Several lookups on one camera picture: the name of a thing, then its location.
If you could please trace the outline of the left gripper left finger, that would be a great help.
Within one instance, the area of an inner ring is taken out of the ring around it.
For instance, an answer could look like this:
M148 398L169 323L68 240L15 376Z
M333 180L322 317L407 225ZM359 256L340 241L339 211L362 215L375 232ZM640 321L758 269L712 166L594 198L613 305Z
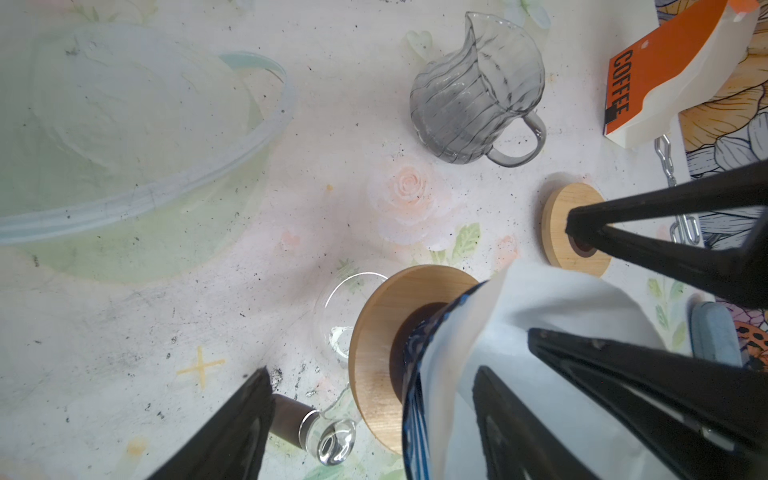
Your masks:
M268 370L256 370L153 479L256 479L275 415Z

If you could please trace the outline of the clear plastic bowl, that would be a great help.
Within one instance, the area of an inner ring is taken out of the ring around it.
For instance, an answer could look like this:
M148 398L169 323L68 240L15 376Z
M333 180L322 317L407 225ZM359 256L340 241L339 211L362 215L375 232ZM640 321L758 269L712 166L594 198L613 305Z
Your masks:
M144 283L229 248L259 210L296 93L274 60L135 24L1 50L1 243L81 278Z

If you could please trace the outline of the blue grey oval stone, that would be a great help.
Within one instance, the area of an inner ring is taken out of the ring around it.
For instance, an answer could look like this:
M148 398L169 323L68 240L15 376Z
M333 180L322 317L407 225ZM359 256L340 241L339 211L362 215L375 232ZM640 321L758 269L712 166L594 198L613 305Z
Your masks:
M741 368L742 354L729 310L715 302L696 304L689 321L694 358Z

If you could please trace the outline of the white paper coffee filter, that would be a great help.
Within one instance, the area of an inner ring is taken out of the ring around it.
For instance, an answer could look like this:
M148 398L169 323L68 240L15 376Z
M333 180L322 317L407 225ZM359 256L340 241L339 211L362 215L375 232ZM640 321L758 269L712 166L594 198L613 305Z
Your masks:
M594 276L515 263L469 288L414 345L403 401L411 479L670 479L672 469L587 386L612 352L664 352L641 307Z

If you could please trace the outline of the blue glass dripper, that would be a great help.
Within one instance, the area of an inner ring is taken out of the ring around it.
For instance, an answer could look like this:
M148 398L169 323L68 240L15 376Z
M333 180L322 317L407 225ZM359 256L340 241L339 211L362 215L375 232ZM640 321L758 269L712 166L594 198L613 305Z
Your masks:
M403 347L403 415L402 415L402 456L408 479L431 479L430 453L426 424L425 400L420 369L427 347L432 343L438 329L451 313L464 305L484 282L481 282L450 303L433 303L415 311L417 323L408 335Z

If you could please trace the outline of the grey ribbed glass pitcher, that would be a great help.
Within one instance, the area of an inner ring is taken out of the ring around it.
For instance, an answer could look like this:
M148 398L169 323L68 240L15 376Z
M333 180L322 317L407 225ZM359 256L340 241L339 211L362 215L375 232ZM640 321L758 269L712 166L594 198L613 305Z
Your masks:
M546 127L535 113L544 88L545 67L534 39L506 19L468 12L462 47L415 77L411 121L422 144L444 162L464 165L486 157L501 167L520 167L546 141ZM522 156L506 155L494 143L518 119L536 143Z

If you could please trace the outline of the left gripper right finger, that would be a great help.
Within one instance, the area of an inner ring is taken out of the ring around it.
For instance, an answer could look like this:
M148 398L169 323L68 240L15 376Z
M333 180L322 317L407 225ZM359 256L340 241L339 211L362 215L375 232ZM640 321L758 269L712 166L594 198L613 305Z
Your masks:
M490 479L594 479L495 372L481 366L472 388Z

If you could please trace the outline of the orange white coffee bag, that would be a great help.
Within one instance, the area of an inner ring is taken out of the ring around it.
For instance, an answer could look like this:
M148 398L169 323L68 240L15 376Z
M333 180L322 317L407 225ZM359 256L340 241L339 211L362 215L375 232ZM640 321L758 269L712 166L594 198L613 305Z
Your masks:
M604 135L623 148L666 134L689 108L767 79L746 71L765 17L758 1L678 4L679 12L609 60Z

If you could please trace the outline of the clear glass carafe wooden handle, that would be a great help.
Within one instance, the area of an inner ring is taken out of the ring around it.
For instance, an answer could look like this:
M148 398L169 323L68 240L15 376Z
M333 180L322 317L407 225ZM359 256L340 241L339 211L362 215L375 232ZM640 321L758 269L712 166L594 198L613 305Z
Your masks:
M364 424L350 386L352 334L367 300L395 272L387 261L340 260L321 279L308 317L293 330L300 339L295 393L273 388L271 433L324 467L350 457Z

